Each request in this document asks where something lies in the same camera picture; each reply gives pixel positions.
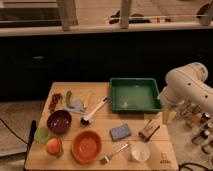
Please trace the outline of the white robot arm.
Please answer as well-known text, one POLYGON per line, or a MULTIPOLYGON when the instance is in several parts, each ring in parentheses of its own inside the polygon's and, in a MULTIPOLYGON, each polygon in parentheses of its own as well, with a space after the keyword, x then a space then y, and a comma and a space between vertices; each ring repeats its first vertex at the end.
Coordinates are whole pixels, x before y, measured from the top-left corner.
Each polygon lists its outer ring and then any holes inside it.
POLYGON ((170 70, 165 77, 166 86, 158 95, 163 105, 162 123, 167 124, 186 100, 198 105, 204 112, 213 114, 213 88, 206 85, 208 70, 205 65, 193 62, 170 70))

